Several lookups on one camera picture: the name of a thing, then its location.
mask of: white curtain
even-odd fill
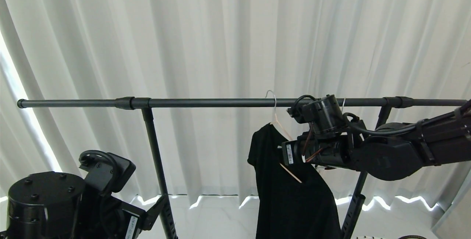
[[[279,98],[471,98],[470,0],[1,4],[2,34],[30,99],[262,98],[268,89]],[[2,118],[24,111],[15,108],[14,99],[2,98]],[[390,120],[414,122],[452,109],[409,108],[393,111]],[[379,113],[378,108],[346,111],[370,128]],[[158,195],[139,111],[43,108],[34,113],[62,170],[79,173],[77,158],[84,150],[113,152],[137,166],[123,198]],[[191,202],[201,194],[238,194],[241,201],[256,194],[254,169],[246,159],[252,133],[272,120],[272,109],[153,113],[170,193],[188,194]],[[306,130],[283,109],[278,117],[293,137]],[[24,133],[13,130],[17,123],[8,124],[12,135]],[[45,152],[27,147],[28,138],[16,138],[2,133],[2,165],[10,165],[11,175],[2,190],[30,171],[51,167],[47,157],[38,158]],[[25,159],[11,154],[18,149],[38,165],[29,171]],[[440,201],[446,208],[468,171],[468,164],[460,164],[425,168],[395,182],[369,177],[364,194],[387,203],[395,195],[422,196],[430,206]],[[358,173],[337,169],[322,176],[336,197],[345,197]]]

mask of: black t-shirt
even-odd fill
[[[252,137],[247,161],[255,167],[260,199],[256,239],[339,239],[330,188],[312,165],[287,167],[302,183],[279,165],[284,141],[270,124]]]

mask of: garment rack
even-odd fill
[[[276,106],[289,107],[296,98],[278,98]],[[409,108],[411,106],[461,106],[466,100],[457,99],[413,99],[405,96],[386,98],[337,98],[338,105],[343,106],[380,106],[380,113],[376,127],[386,123],[392,108]],[[309,103],[309,99],[300,103]],[[17,102],[19,108],[120,108],[126,110],[141,109],[146,130],[148,133],[150,149],[152,152],[157,180],[161,195],[168,195],[167,184],[160,157],[159,144],[153,122],[152,108],[272,108],[275,102],[271,98],[217,98],[217,99],[152,99],[124,97],[117,99],[97,100],[25,100]],[[366,172],[360,172],[355,190],[348,206],[347,215],[341,228],[343,239],[350,239],[358,217],[365,202],[361,194],[367,177]],[[178,239],[170,202],[164,206],[160,213],[163,230],[167,239]]]

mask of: sticker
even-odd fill
[[[134,239],[134,230],[136,229],[136,224],[138,222],[138,218],[131,216],[129,220],[128,231],[126,232],[126,237],[124,239]]]
[[[291,152],[291,145],[286,144],[286,153],[288,154],[288,162],[290,165],[294,164],[293,152]]]

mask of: marble floor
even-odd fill
[[[259,200],[250,199],[239,209],[237,197],[201,197],[197,207],[189,209],[185,196],[170,199],[177,234],[180,239],[249,239],[255,238]],[[340,223],[348,209],[348,203],[338,206]],[[441,217],[443,211],[435,207],[428,211],[422,202],[410,204],[399,199],[390,205],[390,210],[379,203],[362,211],[354,232],[356,236],[398,239],[405,235],[421,235],[437,239],[430,228]],[[152,231],[143,232],[139,239],[165,238],[160,222]]]

